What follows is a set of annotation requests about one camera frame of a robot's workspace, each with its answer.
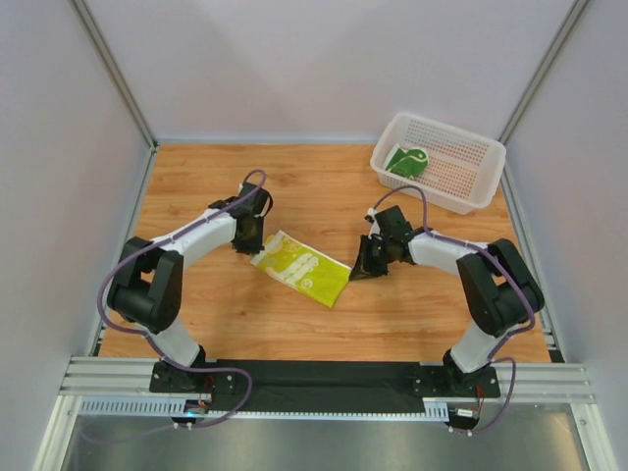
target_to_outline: white plastic basket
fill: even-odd
[[[422,147],[430,163],[414,180],[384,170],[386,158],[395,144]],[[506,149],[496,140],[464,131],[438,121],[399,113],[380,137],[371,167],[380,183],[390,188],[418,184],[429,202],[458,214],[485,208],[497,191],[505,163]],[[412,189],[403,190],[419,197]]]

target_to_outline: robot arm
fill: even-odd
[[[245,196],[253,188],[255,185],[245,183],[238,197]],[[256,254],[264,248],[264,217],[272,208],[273,199],[263,188],[232,210],[207,221],[210,215],[235,199],[212,203],[198,218],[167,235],[152,240],[130,239],[123,248],[121,260],[151,243],[165,239],[171,242],[126,265],[114,277],[109,289],[107,305],[127,321],[143,327],[166,356],[184,366],[204,363],[205,358],[204,351],[178,317],[183,271],[225,243],[231,243],[240,253]],[[177,236],[185,229],[188,232]],[[152,274],[152,280],[143,279],[142,274]]]
[[[363,235],[350,280],[388,273],[388,264],[401,261],[444,270],[460,277],[473,322],[462,339],[445,354],[445,365],[466,375],[489,361],[489,354],[510,330],[527,321],[527,312],[512,287],[494,279],[499,273],[476,250],[434,238],[423,229],[413,230],[398,206],[367,217],[372,224]],[[474,242],[497,257],[521,288],[534,311],[544,305],[543,295],[514,244],[506,239]]]

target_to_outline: white wall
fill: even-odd
[[[69,2],[0,3],[0,468],[27,470],[95,328],[147,149]]]
[[[628,3],[591,3],[507,159],[562,347],[628,469]]]
[[[374,140],[405,109],[497,137],[572,0],[88,0],[164,139]]]

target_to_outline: gray floor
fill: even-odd
[[[486,405],[484,414],[495,412]],[[169,419],[78,420],[102,440],[129,437]],[[213,429],[169,431],[124,445],[73,439],[68,471],[551,470],[586,466],[568,406],[512,405],[473,438],[440,424],[233,419]]]

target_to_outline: wood surface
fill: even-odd
[[[237,194],[248,171],[268,173],[275,206],[265,236],[290,236],[352,266],[366,210],[387,191],[369,166],[370,145],[165,145],[136,234],[166,234],[215,200]],[[413,226],[419,200],[398,194]],[[430,205],[430,226],[458,238],[515,240],[499,191],[490,207],[460,216]],[[438,361],[470,322],[460,280],[436,269],[395,263],[390,274],[351,282],[333,309],[271,279],[229,246],[185,272],[180,313],[213,358]],[[112,316],[118,322],[120,317]],[[549,361],[540,323],[502,350],[519,361]],[[102,356],[154,356],[145,341],[109,330]]]

